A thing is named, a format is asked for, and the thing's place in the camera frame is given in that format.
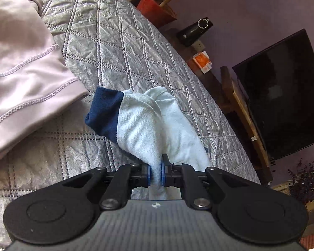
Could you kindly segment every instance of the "wooden furniture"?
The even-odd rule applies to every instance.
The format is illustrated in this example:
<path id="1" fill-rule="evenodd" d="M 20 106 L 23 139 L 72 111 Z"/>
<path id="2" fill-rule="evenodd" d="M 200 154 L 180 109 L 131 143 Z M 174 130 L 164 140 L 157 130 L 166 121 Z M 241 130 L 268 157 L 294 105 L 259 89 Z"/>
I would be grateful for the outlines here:
<path id="1" fill-rule="evenodd" d="M 268 158 L 268 154 L 264 149 L 257 129 L 250 117 L 248 106 L 243 99 L 242 93 L 237 84 L 235 84 L 235 82 L 231 78 L 229 70 L 226 66 L 221 67 L 221 81 L 223 92 L 226 94 L 232 106 L 231 109 L 233 109 L 237 113 L 249 136 L 249 139 L 251 139 L 252 144 L 257 152 L 260 162 L 252 163 L 255 170 L 265 173 L 268 178 L 272 177 L 270 172 L 270 161 Z"/>

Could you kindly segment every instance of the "black speaker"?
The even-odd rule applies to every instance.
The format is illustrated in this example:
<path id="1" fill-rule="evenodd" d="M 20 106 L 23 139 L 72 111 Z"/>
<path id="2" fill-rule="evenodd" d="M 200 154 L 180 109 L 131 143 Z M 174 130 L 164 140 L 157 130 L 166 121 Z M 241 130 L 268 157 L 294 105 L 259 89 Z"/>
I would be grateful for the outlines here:
<path id="1" fill-rule="evenodd" d="M 179 31 L 176 36 L 183 45 L 189 47 L 212 26 L 212 22 L 206 17 Z"/>

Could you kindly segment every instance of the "purple plant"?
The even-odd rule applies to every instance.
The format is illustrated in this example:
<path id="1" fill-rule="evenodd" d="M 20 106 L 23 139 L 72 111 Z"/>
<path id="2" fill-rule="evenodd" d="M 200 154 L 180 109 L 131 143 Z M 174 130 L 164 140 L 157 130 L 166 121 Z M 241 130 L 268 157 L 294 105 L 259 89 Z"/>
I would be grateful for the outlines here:
<path id="1" fill-rule="evenodd" d="M 290 169 L 288 172 L 292 177 L 292 183 L 289 185 L 290 195 L 304 205 L 314 202 L 314 161 L 303 164 L 300 159 L 296 173 Z"/>

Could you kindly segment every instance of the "logo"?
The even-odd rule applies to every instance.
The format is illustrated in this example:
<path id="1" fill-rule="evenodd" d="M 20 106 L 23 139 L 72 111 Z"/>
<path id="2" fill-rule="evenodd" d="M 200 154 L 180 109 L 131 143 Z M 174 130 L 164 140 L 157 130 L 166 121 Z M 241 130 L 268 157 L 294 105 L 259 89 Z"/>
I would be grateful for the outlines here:
<path id="1" fill-rule="evenodd" d="M 160 206 L 161 206 L 161 204 L 157 203 L 157 202 L 152 204 L 152 207 L 154 207 L 155 209 L 160 207 Z"/>

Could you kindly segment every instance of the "gray quilted bedspread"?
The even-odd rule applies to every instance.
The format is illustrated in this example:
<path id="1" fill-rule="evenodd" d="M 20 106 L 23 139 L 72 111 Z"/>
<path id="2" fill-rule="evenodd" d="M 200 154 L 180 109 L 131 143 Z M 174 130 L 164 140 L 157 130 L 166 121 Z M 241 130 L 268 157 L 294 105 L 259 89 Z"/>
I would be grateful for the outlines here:
<path id="1" fill-rule="evenodd" d="M 98 86 L 141 93 L 166 87 L 208 148 L 212 166 L 259 182 L 209 93 L 127 0 L 43 1 L 41 17 L 89 96 L 32 133 L 0 161 L 0 250 L 10 243 L 2 222 L 10 201 L 97 166 L 115 171 L 133 162 L 117 145 L 84 124 Z"/>

